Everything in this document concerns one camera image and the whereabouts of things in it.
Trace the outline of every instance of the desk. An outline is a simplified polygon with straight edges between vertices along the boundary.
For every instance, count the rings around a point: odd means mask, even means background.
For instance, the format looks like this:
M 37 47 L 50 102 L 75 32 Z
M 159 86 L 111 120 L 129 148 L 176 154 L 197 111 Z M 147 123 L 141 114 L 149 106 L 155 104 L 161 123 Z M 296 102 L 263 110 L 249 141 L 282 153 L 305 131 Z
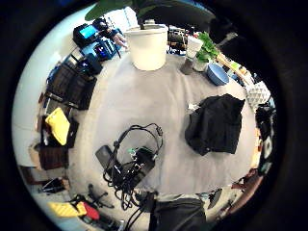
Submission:
M 200 156 L 187 145 L 184 132 L 189 123 L 189 103 L 230 93 L 245 98 L 244 89 L 230 79 L 216 87 L 207 77 L 193 72 L 184 75 L 179 67 L 184 57 L 167 55 L 166 64 L 156 71 L 140 71 L 130 56 L 121 61 L 115 75 L 108 78 L 99 115 L 93 128 L 94 146 L 113 145 L 132 124 L 156 122 L 164 131 L 164 146 L 155 167 L 138 188 L 160 193 L 202 193 L 232 184 L 250 169 L 255 144 L 255 119 L 247 102 L 242 110 L 242 131 L 235 155 L 208 153 Z M 127 136 L 118 152 L 122 163 L 130 161 L 127 149 L 146 145 L 154 149 L 153 139 L 141 131 Z

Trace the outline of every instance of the potted plant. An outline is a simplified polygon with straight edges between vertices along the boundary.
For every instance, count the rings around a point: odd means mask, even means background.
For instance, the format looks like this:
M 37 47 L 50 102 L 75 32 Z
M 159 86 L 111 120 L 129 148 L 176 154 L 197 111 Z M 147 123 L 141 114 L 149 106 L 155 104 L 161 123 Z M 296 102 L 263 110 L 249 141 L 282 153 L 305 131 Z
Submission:
M 192 68 L 196 71 L 204 71 L 209 61 L 215 59 L 218 55 L 218 49 L 215 47 L 208 33 L 200 33 L 198 38 L 203 41 L 203 45 L 195 56 Z

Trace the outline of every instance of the cord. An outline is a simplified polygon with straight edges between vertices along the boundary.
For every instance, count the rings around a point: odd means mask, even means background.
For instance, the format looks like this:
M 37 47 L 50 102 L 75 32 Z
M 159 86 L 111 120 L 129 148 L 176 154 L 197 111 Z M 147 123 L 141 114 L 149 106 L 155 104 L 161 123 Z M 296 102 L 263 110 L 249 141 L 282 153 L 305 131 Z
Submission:
M 129 231 L 131 229 L 131 227 L 134 225 L 134 223 L 136 222 L 136 220 L 141 216 L 141 214 L 143 213 L 144 211 L 144 208 L 145 208 L 145 202 L 147 200 L 147 197 L 142 201 L 142 205 L 134 212 L 134 214 L 132 214 L 131 217 L 129 217 L 127 223 L 126 223 L 126 226 L 125 226 L 125 229 L 124 231 Z M 139 214 L 134 218 L 134 220 L 130 223 L 131 219 L 133 218 L 133 216 L 138 212 Z
M 153 132 L 148 130 L 147 128 L 155 125 L 156 126 L 156 131 L 158 135 L 161 137 L 161 143 L 158 142 L 156 139 L 155 135 Z M 124 138 L 128 135 L 129 132 L 134 131 L 134 130 L 141 130 L 149 133 L 155 140 L 157 149 L 153 154 L 153 160 L 155 160 L 156 156 L 158 155 L 160 149 L 162 148 L 164 142 L 163 142 L 163 130 L 160 126 L 158 126 L 156 123 L 150 123 L 147 124 L 146 126 L 140 126 L 138 124 L 131 125 L 127 130 L 125 130 L 118 138 L 117 141 L 114 142 L 114 151 L 112 153 L 112 156 L 108 160 L 107 166 L 104 169 L 103 172 L 103 178 L 104 180 L 108 183 L 109 187 L 113 187 L 115 189 L 115 197 L 121 201 L 121 208 L 122 210 L 127 210 L 128 208 L 132 208 L 133 205 L 140 207 L 141 203 L 138 204 L 135 199 L 134 199 L 134 188 L 132 188 L 132 181 L 136 179 L 136 177 L 141 173 L 140 169 L 135 169 L 136 164 L 138 163 L 138 160 L 126 163 L 121 165 L 120 170 L 125 170 L 125 174 L 121 175 L 121 180 L 115 180 L 115 169 L 116 168 L 116 156 L 117 156 L 117 151 L 120 148 L 120 144 L 124 140 Z M 126 167 L 128 165 L 131 165 L 128 170 L 124 169 L 123 167 Z M 111 176 L 107 178 L 107 169 L 110 169 L 111 167 Z

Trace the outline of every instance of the wooden furniture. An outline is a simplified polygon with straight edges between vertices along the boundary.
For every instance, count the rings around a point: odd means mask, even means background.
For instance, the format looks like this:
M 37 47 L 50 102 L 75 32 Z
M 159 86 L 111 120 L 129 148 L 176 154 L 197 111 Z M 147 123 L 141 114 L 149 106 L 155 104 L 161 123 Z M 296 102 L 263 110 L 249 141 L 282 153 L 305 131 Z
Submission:
M 231 65 L 231 62 L 222 54 L 222 53 L 219 53 L 218 56 L 217 56 L 217 61 L 220 63 L 220 64 L 224 64 L 225 66 L 229 67 L 231 70 L 233 70 L 238 76 L 239 78 L 241 78 L 241 80 L 246 84 L 246 85 L 253 85 L 252 81 L 247 77 L 245 76 L 243 73 L 241 73 L 241 71 L 237 68 L 234 68 L 232 65 Z

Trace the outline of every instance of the yellow object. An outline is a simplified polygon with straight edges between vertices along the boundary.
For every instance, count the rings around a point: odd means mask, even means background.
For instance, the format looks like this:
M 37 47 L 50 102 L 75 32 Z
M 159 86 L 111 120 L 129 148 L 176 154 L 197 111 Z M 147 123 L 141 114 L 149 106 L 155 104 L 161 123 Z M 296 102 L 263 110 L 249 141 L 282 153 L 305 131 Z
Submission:
M 66 144 L 69 122 L 61 108 L 55 109 L 45 120 L 51 127 L 51 133 L 61 145 Z
M 84 202 L 79 202 L 77 204 L 78 211 L 68 202 L 48 202 L 48 205 L 51 210 L 61 218 L 74 218 L 87 213 Z

